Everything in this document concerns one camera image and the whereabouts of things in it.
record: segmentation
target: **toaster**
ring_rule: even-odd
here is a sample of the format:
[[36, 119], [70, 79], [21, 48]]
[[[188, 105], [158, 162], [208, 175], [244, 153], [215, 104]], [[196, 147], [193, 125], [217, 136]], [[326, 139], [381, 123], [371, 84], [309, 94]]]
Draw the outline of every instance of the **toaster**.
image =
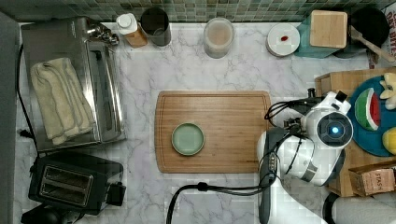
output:
[[122, 205], [125, 187], [118, 162], [62, 151], [37, 159], [31, 171], [31, 200], [94, 216], [108, 204]]

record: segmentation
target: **yellow fruit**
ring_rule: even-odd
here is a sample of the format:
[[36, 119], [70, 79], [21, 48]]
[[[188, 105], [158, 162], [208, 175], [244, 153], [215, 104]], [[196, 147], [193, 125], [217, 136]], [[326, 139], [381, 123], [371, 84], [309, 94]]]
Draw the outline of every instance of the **yellow fruit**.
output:
[[396, 155], [396, 128], [389, 129], [382, 135], [382, 144], [387, 151]]

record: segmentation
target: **towel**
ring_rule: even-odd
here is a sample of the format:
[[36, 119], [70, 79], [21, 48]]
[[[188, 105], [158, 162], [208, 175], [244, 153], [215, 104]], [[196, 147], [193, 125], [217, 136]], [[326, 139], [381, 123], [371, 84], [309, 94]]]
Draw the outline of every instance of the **towel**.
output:
[[31, 78], [47, 137], [54, 145], [92, 130], [92, 110], [70, 59], [37, 63]]

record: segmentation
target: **white robot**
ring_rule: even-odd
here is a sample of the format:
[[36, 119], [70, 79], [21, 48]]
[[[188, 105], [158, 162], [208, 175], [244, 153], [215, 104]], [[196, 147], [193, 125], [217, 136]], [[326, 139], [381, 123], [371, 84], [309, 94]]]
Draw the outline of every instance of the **white robot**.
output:
[[346, 98], [341, 92], [329, 92], [323, 101], [306, 109], [301, 124], [262, 134], [257, 156], [260, 184], [267, 188], [259, 195], [261, 224], [326, 223], [289, 196], [278, 177], [290, 174], [323, 186], [337, 175], [344, 163], [344, 147], [353, 135]]

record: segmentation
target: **tile backsplash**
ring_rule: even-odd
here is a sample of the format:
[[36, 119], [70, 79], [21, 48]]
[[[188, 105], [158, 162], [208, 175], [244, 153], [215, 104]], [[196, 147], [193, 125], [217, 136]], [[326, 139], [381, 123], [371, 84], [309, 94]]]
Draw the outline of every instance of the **tile backsplash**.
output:
[[230, 21], [302, 21], [312, 10], [362, 7], [382, 9], [396, 0], [36, 0], [3, 1], [0, 10], [17, 21], [88, 16], [114, 21], [123, 13], [140, 18], [149, 7], [164, 9], [170, 21], [206, 22], [215, 17]]

